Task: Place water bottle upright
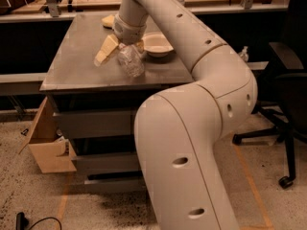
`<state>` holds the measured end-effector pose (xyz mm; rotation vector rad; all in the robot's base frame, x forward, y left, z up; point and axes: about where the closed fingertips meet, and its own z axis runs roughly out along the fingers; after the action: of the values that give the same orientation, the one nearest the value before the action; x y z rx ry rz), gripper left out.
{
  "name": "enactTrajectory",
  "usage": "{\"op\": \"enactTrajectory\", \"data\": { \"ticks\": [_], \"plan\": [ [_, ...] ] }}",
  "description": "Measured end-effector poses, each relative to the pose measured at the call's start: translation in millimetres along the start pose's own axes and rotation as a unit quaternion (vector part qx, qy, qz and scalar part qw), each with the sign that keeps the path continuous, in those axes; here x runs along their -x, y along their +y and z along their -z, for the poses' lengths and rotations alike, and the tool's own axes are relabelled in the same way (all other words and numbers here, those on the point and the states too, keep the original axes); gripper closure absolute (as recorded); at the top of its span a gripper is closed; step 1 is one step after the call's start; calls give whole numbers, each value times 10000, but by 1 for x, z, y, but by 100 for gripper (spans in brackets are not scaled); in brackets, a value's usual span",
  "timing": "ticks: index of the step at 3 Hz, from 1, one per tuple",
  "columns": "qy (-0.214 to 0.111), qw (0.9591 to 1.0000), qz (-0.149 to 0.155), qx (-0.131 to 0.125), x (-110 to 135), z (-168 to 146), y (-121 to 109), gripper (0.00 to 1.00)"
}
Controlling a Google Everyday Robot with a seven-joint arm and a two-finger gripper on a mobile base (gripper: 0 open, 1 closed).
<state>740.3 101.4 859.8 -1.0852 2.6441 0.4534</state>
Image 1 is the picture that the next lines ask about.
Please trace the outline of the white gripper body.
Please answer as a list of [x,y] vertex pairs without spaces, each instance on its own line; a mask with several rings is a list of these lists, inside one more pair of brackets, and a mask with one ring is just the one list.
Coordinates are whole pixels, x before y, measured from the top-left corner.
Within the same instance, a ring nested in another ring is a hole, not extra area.
[[114,17],[112,29],[117,38],[126,45],[140,41],[147,26],[132,26],[126,23],[118,14]]

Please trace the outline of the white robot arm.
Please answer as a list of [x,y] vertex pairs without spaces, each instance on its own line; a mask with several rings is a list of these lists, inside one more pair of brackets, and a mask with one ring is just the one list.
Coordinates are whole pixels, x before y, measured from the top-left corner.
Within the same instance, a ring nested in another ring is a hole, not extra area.
[[250,115],[255,77],[234,50],[177,0],[122,0],[113,30],[140,40],[152,19],[191,74],[160,91],[134,121],[137,156],[161,230],[240,230],[213,148]]

